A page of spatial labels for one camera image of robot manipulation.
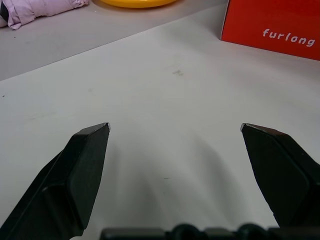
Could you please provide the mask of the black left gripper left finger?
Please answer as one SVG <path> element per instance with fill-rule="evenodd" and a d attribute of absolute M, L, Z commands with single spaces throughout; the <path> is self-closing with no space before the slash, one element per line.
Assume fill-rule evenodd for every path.
<path fill-rule="evenodd" d="M 47 163 L 0 228 L 2 240 L 69 240 L 88 227 L 100 187 L 109 123 L 75 133 Z"/>

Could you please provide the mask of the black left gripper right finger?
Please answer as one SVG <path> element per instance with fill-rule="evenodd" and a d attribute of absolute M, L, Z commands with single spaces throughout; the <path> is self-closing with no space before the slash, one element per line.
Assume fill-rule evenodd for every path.
<path fill-rule="evenodd" d="M 319 227 L 320 165 L 288 134 L 243 123 L 257 185 L 280 227 Z"/>

